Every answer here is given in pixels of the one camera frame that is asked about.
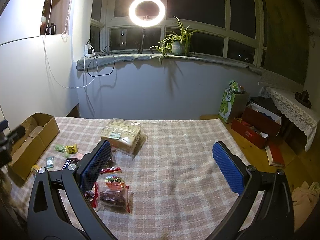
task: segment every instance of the open red box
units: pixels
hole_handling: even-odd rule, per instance
[[[281,128],[281,117],[269,112],[268,110],[260,107],[259,110],[262,112],[267,111],[267,115],[273,117],[278,117],[278,122],[275,122],[263,114],[253,110],[251,105],[247,106],[242,115],[242,120],[253,125],[255,128],[260,130],[263,133],[268,134],[267,138],[263,138],[260,134],[256,133],[250,127],[245,126],[238,120],[233,120],[231,128],[236,131],[238,134],[246,138],[248,141],[252,142],[255,146],[263,149],[266,145],[268,145],[268,141],[277,136],[280,128]]]

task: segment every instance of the blue textured pad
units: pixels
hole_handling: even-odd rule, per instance
[[[212,155],[231,190],[241,195],[244,190],[243,176],[219,143],[213,145]]]
[[[108,141],[101,146],[94,158],[80,175],[80,190],[84,194],[92,189],[93,184],[97,180],[103,166],[106,165],[111,156],[111,146]]]

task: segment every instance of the silver bolt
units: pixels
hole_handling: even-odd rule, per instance
[[[284,171],[283,170],[277,170],[277,173],[279,174],[279,175],[284,175]]]
[[[38,172],[39,173],[44,173],[45,172],[45,167],[41,167]]]
[[[68,170],[69,170],[69,171],[73,171],[75,168],[76,168],[76,165],[75,165],[75,164],[70,164],[70,165],[68,166]]]
[[[247,169],[248,169],[249,171],[256,171],[256,170],[257,170],[257,168],[256,168],[255,166],[253,166],[253,165],[247,166]]]

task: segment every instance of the checkered cloth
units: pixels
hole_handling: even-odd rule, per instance
[[[45,166],[46,157],[54,156],[54,168],[65,163],[56,144],[77,144],[79,153],[93,150],[108,120],[56,117],[60,133],[49,145],[37,164]],[[248,161],[222,122],[138,121],[146,136],[138,145],[135,157],[116,152],[118,173],[129,188],[131,213],[112,209],[103,202],[96,212],[118,239],[205,239],[222,221],[238,194],[231,192],[216,162],[212,145],[223,141],[230,151],[248,165]],[[28,177],[23,187],[12,184],[12,198],[18,211],[27,217],[34,178]],[[81,228],[66,198],[60,191],[67,213]],[[259,206],[256,198],[242,228],[248,227]]]

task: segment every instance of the bottle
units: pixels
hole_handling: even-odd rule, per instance
[[[56,28],[57,26],[54,23],[51,23],[49,27],[49,35],[55,35],[56,34]]]

